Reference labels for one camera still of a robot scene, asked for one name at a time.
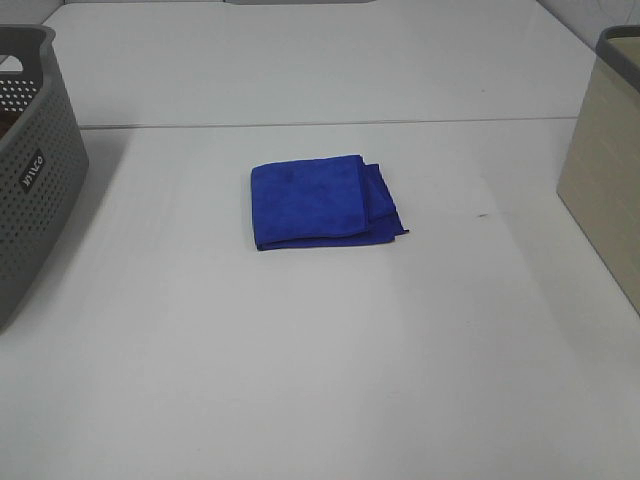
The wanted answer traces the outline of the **grey perforated plastic basket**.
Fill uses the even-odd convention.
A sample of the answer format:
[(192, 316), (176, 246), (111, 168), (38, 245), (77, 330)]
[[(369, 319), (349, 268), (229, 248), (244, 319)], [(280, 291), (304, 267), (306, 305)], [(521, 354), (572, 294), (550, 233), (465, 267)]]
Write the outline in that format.
[(1, 323), (38, 276), (73, 210), (89, 167), (53, 48), (54, 31), (4, 25), (1, 53)]

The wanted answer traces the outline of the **beige storage box grey rim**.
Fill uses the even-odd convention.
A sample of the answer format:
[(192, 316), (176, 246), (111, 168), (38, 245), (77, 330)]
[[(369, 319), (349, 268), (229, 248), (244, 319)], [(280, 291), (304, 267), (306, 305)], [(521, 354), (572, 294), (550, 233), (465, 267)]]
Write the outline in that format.
[(619, 276), (639, 274), (639, 27), (605, 29), (557, 192)]

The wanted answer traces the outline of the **blue towel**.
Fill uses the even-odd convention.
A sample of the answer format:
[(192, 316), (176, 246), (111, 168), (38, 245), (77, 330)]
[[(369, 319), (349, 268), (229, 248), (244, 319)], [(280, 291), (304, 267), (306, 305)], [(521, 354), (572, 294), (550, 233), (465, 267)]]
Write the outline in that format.
[(360, 155), (261, 165), (250, 186), (260, 251), (384, 244), (408, 232), (380, 167)]

